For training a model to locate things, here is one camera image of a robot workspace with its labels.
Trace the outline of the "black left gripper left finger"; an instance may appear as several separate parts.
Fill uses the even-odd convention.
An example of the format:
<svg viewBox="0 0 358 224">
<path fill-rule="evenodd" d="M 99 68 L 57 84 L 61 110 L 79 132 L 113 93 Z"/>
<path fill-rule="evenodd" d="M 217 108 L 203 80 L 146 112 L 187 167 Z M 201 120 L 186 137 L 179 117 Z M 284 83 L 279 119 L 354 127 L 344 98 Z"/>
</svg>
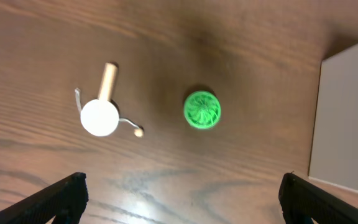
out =
<svg viewBox="0 0 358 224">
<path fill-rule="evenodd" d="M 79 224 L 89 200 L 86 174 L 75 172 L 0 211 L 0 224 Z"/>
</svg>

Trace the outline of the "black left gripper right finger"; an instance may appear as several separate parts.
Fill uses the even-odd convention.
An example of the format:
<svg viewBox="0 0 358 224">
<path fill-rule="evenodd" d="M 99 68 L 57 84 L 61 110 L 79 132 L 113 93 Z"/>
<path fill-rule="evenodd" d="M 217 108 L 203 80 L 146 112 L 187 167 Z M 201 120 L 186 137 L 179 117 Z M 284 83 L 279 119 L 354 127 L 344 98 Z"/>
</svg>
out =
<svg viewBox="0 0 358 224">
<path fill-rule="evenodd" d="M 278 199 L 286 224 L 358 224 L 358 208 L 292 173 L 283 176 Z"/>
</svg>

